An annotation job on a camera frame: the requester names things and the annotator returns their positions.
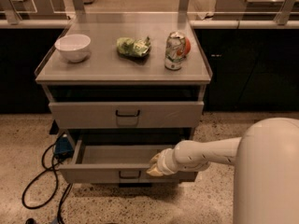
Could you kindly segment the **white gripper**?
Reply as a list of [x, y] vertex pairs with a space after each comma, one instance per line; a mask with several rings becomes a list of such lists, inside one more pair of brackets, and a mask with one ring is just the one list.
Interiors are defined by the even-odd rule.
[[157, 164], [158, 167], [158, 169], [148, 169], [147, 174], [151, 176], [173, 175], [178, 172], [178, 163], [174, 158], [174, 150], [171, 148], [154, 155], [149, 164]]

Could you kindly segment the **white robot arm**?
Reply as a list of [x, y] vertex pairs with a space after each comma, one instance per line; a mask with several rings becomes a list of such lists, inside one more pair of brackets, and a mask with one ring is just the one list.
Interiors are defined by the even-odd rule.
[[212, 162], [235, 168], [234, 224], [299, 224], [298, 119], [264, 119], [237, 138], [181, 141], [156, 154], [148, 174], [201, 171]]

